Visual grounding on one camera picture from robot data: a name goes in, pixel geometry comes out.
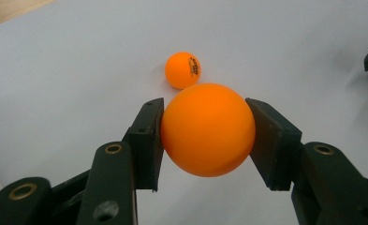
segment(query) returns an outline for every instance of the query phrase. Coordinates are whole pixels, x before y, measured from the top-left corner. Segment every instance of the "white table surface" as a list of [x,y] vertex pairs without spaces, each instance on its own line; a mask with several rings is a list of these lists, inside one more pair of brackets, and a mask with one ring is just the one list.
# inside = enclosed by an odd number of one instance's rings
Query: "white table surface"
[[[0,24],[0,181],[55,186],[120,141],[141,105],[178,93],[167,58],[192,52],[201,83],[271,104],[302,142],[340,148],[368,177],[368,1],[56,1]],[[165,154],[159,191],[138,191],[139,223],[296,224],[251,158],[200,178]]]

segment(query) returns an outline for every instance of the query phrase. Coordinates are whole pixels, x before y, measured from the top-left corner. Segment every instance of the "orange ball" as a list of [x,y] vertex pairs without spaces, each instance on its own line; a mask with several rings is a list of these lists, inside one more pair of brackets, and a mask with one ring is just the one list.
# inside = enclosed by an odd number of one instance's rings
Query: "orange ball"
[[181,169],[219,176],[239,167],[253,148],[254,116],[236,92],[216,83],[181,91],[164,111],[161,140]]
[[165,74],[171,86],[184,89],[195,84],[200,78],[200,62],[189,52],[177,52],[167,60]]

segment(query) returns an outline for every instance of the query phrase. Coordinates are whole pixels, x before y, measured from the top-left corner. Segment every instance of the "small orange ball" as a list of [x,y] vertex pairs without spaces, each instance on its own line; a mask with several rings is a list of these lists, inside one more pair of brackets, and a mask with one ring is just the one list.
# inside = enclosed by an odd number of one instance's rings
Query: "small orange ball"
[[181,169],[213,177],[239,167],[253,148],[254,116],[226,86],[196,84],[181,91],[164,111],[161,140]]
[[177,52],[167,60],[165,75],[171,86],[178,89],[195,84],[201,75],[198,58],[189,52]]

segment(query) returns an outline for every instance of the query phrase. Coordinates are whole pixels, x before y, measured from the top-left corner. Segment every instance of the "large orange ball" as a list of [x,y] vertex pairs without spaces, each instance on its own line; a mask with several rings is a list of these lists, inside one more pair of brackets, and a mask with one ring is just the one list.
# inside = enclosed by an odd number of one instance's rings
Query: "large orange ball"
[[216,83],[181,91],[161,122],[169,157],[197,176],[219,176],[239,167],[250,154],[255,135],[254,116],[244,99]]

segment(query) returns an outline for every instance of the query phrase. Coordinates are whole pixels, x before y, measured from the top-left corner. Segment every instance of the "ping pong ball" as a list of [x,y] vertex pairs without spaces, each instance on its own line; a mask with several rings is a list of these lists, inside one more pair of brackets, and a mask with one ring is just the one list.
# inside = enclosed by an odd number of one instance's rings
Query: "ping pong ball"
[[184,89],[195,84],[201,74],[198,58],[189,52],[177,52],[166,63],[165,75],[171,86]]
[[214,177],[239,167],[256,135],[254,116],[245,100],[226,86],[196,84],[167,106],[161,140],[174,163],[188,173]]

